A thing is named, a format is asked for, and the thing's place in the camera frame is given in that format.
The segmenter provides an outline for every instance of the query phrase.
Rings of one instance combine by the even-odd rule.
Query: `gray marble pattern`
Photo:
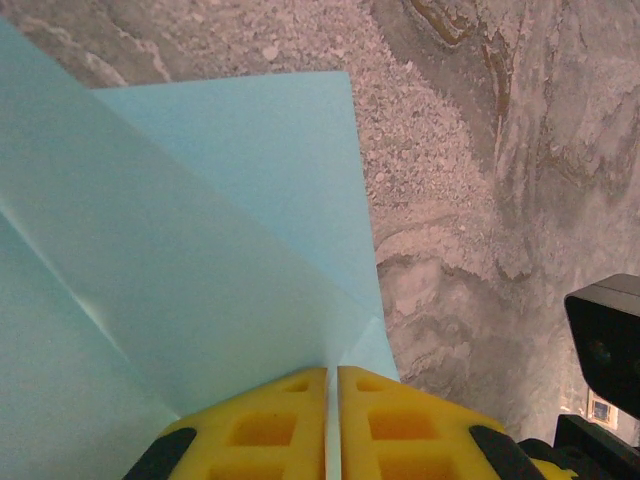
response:
[[[0,0],[87,87],[350,73],[403,381],[550,441],[562,300],[640,274],[640,2]],[[616,432],[634,442],[635,422]]]

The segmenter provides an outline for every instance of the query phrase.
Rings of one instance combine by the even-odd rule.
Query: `light blue paper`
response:
[[[53,380],[47,383],[40,366],[65,362],[64,381],[71,382],[75,401],[84,405],[75,421],[84,425],[85,437],[95,436],[104,445],[116,438],[112,431],[123,431],[122,424],[139,429],[139,435],[120,435],[119,450],[104,457],[114,471],[124,472],[174,412],[192,413],[292,370],[348,361],[397,377],[380,320],[362,176],[356,175],[357,137],[351,106],[344,108],[350,93],[342,74],[321,75],[325,82],[335,81],[334,93],[342,100],[333,103],[313,92],[304,95],[315,82],[312,75],[300,76],[299,84],[296,76],[288,76],[284,89],[277,77],[264,83],[253,79],[252,88],[261,92],[253,96],[234,87],[233,80],[98,92],[133,128],[2,21],[0,67],[0,213],[31,247],[31,261],[37,264],[37,255],[57,277],[52,298],[76,301],[69,316],[42,307],[51,310],[47,319],[53,326],[60,322],[60,331],[49,348],[41,348],[48,335],[34,333],[34,325],[20,316],[20,305],[33,301],[33,288],[6,290],[3,306],[9,313],[0,317],[0,325],[26,339],[23,354],[17,355],[8,345],[13,337],[0,338],[0,349],[13,352],[2,356],[3,372],[14,371],[3,385],[14,392],[13,408],[29,405],[34,418],[50,412],[46,393],[59,387]],[[297,91],[295,105],[286,103],[286,89]],[[233,117],[232,127],[223,128],[224,118],[208,119],[205,109],[190,116],[187,104],[195,109],[198,95],[207,99],[203,104]],[[306,111],[314,111],[314,105],[316,112],[323,110],[318,102],[333,107],[303,128],[311,121]],[[267,120],[274,107],[280,108],[278,115]],[[155,113],[145,114],[146,108]],[[251,128],[242,131],[241,108],[255,115]],[[298,116],[296,122],[292,115]],[[165,123],[169,120],[175,122],[175,135]],[[291,135],[308,138],[287,142],[285,133],[296,124]],[[269,135],[261,137],[265,128]],[[331,148],[322,150],[318,137],[339,130],[351,133],[337,135]],[[255,138],[247,138],[247,132]],[[340,156],[342,150],[347,153]],[[258,154],[272,168],[251,170]],[[325,164],[323,155],[335,158]],[[312,174],[305,163],[309,158],[314,159]],[[345,192],[350,184],[356,193]],[[6,238],[0,242],[12,251],[16,240]],[[3,272],[11,270],[11,261],[0,257]],[[30,275],[37,276],[24,274],[27,280]],[[11,276],[0,279],[7,283]],[[87,324],[81,338],[69,330],[77,321]],[[122,404],[116,410],[104,391],[82,394],[86,373],[74,352],[96,341],[102,346],[92,349],[92,361],[102,369],[86,371],[111,392],[114,405]],[[124,365],[118,368],[129,376],[113,373],[113,365]],[[43,377],[42,388],[23,388],[23,376],[15,373],[22,370]],[[76,384],[75,372],[80,372]],[[67,400],[65,408],[74,407]],[[92,418],[103,409],[108,414]],[[20,411],[16,418],[25,415]],[[0,418],[15,434],[13,443],[0,444],[0,461],[13,471],[27,469],[29,460],[24,453],[16,456],[15,445],[42,448],[57,441],[55,422],[27,422],[20,429],[13,417]],[[336,440],[330,451],[339,460]],[[63,452],[60,458],[79,457],[76,437],[64,437],[56,448]],[[114,452],[125,448],[133,454],[115,465]],[[53,450],[45,450],[38,468],[54,461]],[[88,456],[82,467],[96,468],[91,478],[113,478],[100,470],[101,458]],[[330,471],[339,472],[332,465]],[[69,465],[60,468],[73,471]],[[69,478],[67,473],[48,478]]]

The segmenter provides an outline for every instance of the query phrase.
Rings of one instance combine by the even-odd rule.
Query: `speckled stone surface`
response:
[[[640,273],[639,2],[0,0],[87,87],[346,70],[403,380],[552,440],[562,299]],[[618,435],[634,439],[622,415]]]

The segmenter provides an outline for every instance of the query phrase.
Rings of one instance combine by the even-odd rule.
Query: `black device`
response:
[[[613,275],[565,297],[565,310],[587,385],[640,418],[640,277]],[[531,458],[578,474],[577,480],[640,480],[640,452],[579,415],[560,415],[553,448],[520,442]]]

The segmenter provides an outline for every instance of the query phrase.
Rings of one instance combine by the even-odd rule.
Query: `granite surface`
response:
[[[0,0],[87,87],[350,73],[403,380],[552,440],[566,293],[640,274],[640,1]],[[622,415],[618,435],[634,441]]]

